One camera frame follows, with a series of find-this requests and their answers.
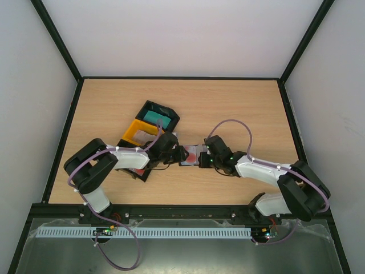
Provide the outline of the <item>red white card stack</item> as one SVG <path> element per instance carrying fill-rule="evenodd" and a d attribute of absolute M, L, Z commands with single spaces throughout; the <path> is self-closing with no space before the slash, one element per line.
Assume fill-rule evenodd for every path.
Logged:
<path fill-rule="evenodd" d="M 140 170 L 140 169 L 133 169 L 132 171 L 139 176 L 143 176 L 143 174 L 145 172 L 144 170 Z"/>

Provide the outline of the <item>yellow bin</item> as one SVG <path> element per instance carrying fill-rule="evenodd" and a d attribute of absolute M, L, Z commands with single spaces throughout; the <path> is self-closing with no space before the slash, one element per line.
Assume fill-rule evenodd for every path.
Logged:
<path fill-rule="evenodd" d="M 142 120 L 134 119 L 127 131 L 120 139 L 119 147 L 143 146 L 148 142 L 154 141 L 159 129 L 156 125 L 151 125 Z"/>

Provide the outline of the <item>teal card stack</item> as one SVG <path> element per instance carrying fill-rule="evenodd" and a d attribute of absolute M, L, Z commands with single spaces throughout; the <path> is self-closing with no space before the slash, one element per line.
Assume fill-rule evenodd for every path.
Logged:
<path fill-rule="evenodd" d="M 157 124 L 158 121 L 161 121 L 162 123 L 162 127 L 164 129 L 167 128 L 167 126 L 170 124 L 171 122 L 171 118 L 167 117 L 167 116 L 164 116 L 164 115 L 161 115 L 157 112 L 154 112 L 154 111 L 147 111 L 147 113 L 145 114 L 145 116 L 143 117 L 143 121 L 145 122 L 149 122 L 151 124 Z"/>

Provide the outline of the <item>black bin with red cards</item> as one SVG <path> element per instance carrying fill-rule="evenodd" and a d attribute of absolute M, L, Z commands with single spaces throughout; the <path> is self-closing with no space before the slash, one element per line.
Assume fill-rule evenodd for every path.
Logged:
<path fill-rule="evenodd" d="M 120 169 L 116 169 L 116 171 L 129 174 L 133 179 L 139 179 L 144 183 L 147 181 L 147 179 L 151 173 L 151 170 L 140 170 L 140 169 L 135 169 L 135 168 L 120 168 Z"/>

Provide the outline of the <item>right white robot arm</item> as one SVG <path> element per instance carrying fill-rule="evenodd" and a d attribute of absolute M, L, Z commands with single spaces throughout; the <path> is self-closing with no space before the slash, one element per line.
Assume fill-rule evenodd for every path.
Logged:
<path fill-rule="evenodd" d="M 206 138 L 204 146 L 200 168 L 213 168 L 222 175 L 254 179 L 279 189 L 275 194 L 258 194 L 251 201 L 252 222 L 259 224 L 268 216 L 285 214 L 310 221 L 317 213 L 328 210 L 330 191 L 307 163 L 298 160 L 279 164 L 254 158 L 247 152 L 232 152 L 218 135 Z"/>

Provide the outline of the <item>black aluminium frame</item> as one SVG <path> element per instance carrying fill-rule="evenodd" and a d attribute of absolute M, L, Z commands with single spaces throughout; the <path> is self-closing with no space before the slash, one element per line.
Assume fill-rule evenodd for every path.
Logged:
<path fill-rule="evenodd" d="M 63 127 L 62 135 L 58 144 L 58 148 L 56 151 L 56 155 L 51 167 L 51 172 L 48 177 L 48 181 L 46 184 L 45 191 L 43 193 L 42 201 L 41 203 L 35 203 L 32 204 L 30 213 L 27 217 L 27 220 L 25 222 L 25 226 L 23 228 L 23 231 L 21 233 L 21 236 L 19 238 L 19 242 L 17 245 L 17 248 L 15 250 L 13 259 L 11 261 L 8 273 L 16 273 L 16 271 L 19 268 L 19 262 L 21 260 L 21 255 L 23 253 L 23 250 L 25 248 L 26 244 L 26 238 L 28 237 L 28 234 L 30 232 L 30 225 L 31 221 L 35 217 L 40 217 L 41 215 L 46 216 L 47 214 L 51 217 L 56 217 L 56 215 L 59 215 L 62 217 L 71 215 L 74 216 L 76 214 L 76 205 L 49 205 L 48 200 L 50 197 L 51 189 L 54 185 L 55 180 L 55 173 L 56 168 L 59 167 L 60 164 L 60 157 L 61 152 L 63 152 L 66 139 L 68 137 L 68 133 L 71 128 L 71 122 L 74 118 L 74 113 L 78 104 L 78 100 L 81 94 L 81 88 L 84 83 L 85 79 L 172 79 L 172 80 L 275 80 L 277 82 L 282 103 L 285 109 L 287 121 L 289 123 L 291 135 L 293 137 L 295 149 L 297 152 L 297 155 L 299 157 L 299 160 L 303 160 L 304 162 L 307 162 L 307 157 L 304 151 L 304 146 L 302 143 L 302 138 L 299 133 L 299 128 L 297 126 L 296 118 L 294 117 L 294 112 L 285 88 L 285 83 L 287 82 L 290 74 L 293 72 L 295 66 L 299 62 L 302 54 L 305 52 L 307 46 L 309 45 L 310 41 L 312 40 L 313 36 L 317 32 L 317 29 L 321 25 L 322 21 L 324 20 L 325 16 L 329 12 L 330 8 L 332 7 L 333 3 L 335 1 L 322 1 L 318 11 L 316 12 L 314 18 L 312 19 L 309 27 L 307 28 L 303 38 L 301 39 L 298 47 L 296 48 L 293 56 L 290 59 L 289 64 L 286 66 L 282 76 L 280 78 L 257 78 L 257 77 L 197 77 L 197 76 L 81 76 L 79 70 L 76 67 L 76 64 L 74 60 L 71 57 L 71 54 L 67 50 L 67 47 L 65 43 L 63 42 L 62 37 L 59 34 L 59 31 L 57 30 L 55 24 L 53 23 L 44 3 L 42 1 L 30 1 L 35 8 L 36 12 L 38 13 L 38 16 L 42 20 L 44 26 L 46 27 L 48 33 L 50 34 L 52 40 L 54 41 L 56 47 L 58 48 L 59 52 L 61 53 L 63 59 L 66 61 L 66 64 L 68 68 L 71 70 L 71 73 L 73 74 L 77 86 L 74 92 L 74 96 L 71 101 L 71 107 L 67 115 L 66 124 Z M 340 266 L 342 268 L 343 273 L 351 273 L 350 266 L 348 264 L 344 249 L 342 247 L 342 243 L 338 234 L 338 230 L 336 228 L 332 212 L 330 209 L 328 209 L 325 213 L 321 213 L 320 215 L 317 215 L 315 219 L 326 219 L 327 224 L 329 225 L 330 233 L 332 238 L 334 239 L 336 254 L 338 256 Z"/>

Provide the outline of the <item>black front rail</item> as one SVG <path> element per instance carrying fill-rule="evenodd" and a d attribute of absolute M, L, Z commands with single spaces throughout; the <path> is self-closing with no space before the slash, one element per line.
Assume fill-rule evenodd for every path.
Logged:
<path fill-rule="evenodd" d="M 275 213 L 259 216 L 248 205 L 124 205 L 114 204 L 101 214 L 111 220 L 128 224 L 130 220 L 215 220 L 228 221 L 233 225 L 258 227 L 281 224 L 284 219 L 295 219 L 292 214 Z M 77 219 L 80 224 L 108 224 L 81 204 L 43 204 L 31 206 L 27 221 L 41 219 Z"/>

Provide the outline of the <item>black bin with teal cards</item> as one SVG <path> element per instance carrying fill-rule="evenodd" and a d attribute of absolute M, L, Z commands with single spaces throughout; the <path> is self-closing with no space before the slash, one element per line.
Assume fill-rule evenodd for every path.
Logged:
<path fill-rule="evenodd" d="M 144 103 L 135 118 L 151 125 L 156 125 L 156 122 L 161 119 L 163 130 L 168 132 L 173 132 L 180 121 L 180 117 L 172 108 L 162 106 L 150 100 Z"/>

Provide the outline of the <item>black leather card holder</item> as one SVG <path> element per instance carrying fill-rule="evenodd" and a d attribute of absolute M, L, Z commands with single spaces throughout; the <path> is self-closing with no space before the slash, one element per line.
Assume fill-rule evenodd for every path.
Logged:
<path fill-rule="evenodd" d="M 199 157 L 202 152 L 208 152 L 206 145 L 184 145 L 184 148 L 188 152 L 188 157 L 185 161 L 179 163 L 179 166 L 198 166 Z"/>

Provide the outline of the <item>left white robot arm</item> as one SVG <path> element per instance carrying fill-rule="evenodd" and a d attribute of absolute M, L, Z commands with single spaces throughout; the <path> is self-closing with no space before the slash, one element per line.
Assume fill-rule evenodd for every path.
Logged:
<path fill-rule="evenodd" d="M 160 163 L 183 162 L 188 156 L 189 152 L 171 132 L 158 134 L 154 140 L 137 147 L 109 146 L 96 138 L 70 157 L 63 168 L 69 186 L 93 211 L 101 213 L 111 205 L 101 184 L 112 170 L 151 170 Z"/>

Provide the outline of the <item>white pink card stack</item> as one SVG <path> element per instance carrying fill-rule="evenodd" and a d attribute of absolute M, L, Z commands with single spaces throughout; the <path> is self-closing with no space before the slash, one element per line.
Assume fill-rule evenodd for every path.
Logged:
<path fill-rule="evenodd" d="M 147 142 L 153 141 L 155 137 L 155 135 L 149 134 L 145 131 L 137 130 L 132 137 L 132 141 L 139 145 L 145 145 Z"/>

